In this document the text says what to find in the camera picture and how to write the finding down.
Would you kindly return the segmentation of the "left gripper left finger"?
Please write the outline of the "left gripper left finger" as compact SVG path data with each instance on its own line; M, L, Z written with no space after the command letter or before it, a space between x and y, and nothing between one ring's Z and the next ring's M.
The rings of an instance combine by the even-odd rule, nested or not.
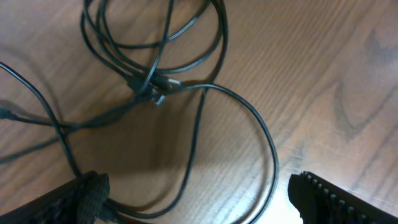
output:
M109 192L108 174L89 171L1 215L1 223L94 223Z

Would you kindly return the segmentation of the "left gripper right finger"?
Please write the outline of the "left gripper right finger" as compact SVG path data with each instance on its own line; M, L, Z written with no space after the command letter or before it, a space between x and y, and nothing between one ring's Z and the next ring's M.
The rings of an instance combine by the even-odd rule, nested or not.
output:
M290 176L288 196L305 224L397 224L397 217L308 171Z

